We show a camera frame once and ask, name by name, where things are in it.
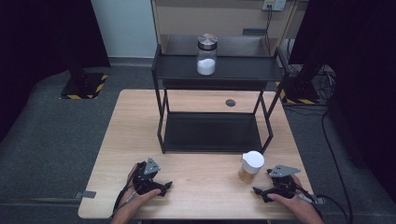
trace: glass jar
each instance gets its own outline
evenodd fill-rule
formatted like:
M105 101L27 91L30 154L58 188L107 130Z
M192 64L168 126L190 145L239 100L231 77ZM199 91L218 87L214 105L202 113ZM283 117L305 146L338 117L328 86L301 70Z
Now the glass jar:
M218 38L215 35L198 36L197 71L204 76L212 75L216 68Z

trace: human hand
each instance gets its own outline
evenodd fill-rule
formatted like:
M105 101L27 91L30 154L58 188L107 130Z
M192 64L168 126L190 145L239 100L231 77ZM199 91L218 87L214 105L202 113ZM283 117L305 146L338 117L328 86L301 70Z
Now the human hand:
M301 186L300 179L296 175L291 175L291 177L297 185ZM323 224L324 222L314 206L301 199L297 194L291 199L274 193L267 194L267 197L289 208L289 210L305 224Z
M132 168L131 172L128 174L127 181L131 179L130 177L134 173L135 169L136 169L136 164L134 165L134 168ZM135 189L132 186L132 183L128 183L128 190L126 190L123 196L121 197L119 207L126 202L126 200L134 193L134 191ZM128 223L134 217L134 214L136 214L136 212L143 204L145 204L146 202L148 202L149 200L151 200L160 193L161 193L160 189L154 189L142 195L136 193L130 202L122 206L116 212L113 219L111 220L111 223L113 224Z

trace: white wall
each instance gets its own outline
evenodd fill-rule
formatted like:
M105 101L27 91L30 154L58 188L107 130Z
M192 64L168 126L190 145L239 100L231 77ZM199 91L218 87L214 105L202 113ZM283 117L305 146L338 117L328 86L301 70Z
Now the white wall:
M157 48L149 0L92 0L108 57L154 58Z

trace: jar lid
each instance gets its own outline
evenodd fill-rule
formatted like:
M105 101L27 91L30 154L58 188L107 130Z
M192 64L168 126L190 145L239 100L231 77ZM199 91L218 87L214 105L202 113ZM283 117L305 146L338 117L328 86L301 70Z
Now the jar lid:
M198 48L212 50L218 47L218 38L215 35L204 34L198 36Z

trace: gray carpet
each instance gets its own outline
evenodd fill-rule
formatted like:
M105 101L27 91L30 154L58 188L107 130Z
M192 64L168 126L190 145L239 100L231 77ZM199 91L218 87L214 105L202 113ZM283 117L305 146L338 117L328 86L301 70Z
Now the gray carpet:
M108 223L78 217L71 204L11 203L4 199L73 198L88 183L120 91L152 89L148 67L114 66L97 99L61 100L67 72L37 83L18 120L0 143L0 223ZM289 106L286 114L316 194L325 194L347 211L347 202L321 127L325 106ZM333 127L325 130L345 180L354 223L396 223L396 205L368 170L357 169ZM326 223L345 223L328 202L320 207ZM297 221L273 221L277 224Z

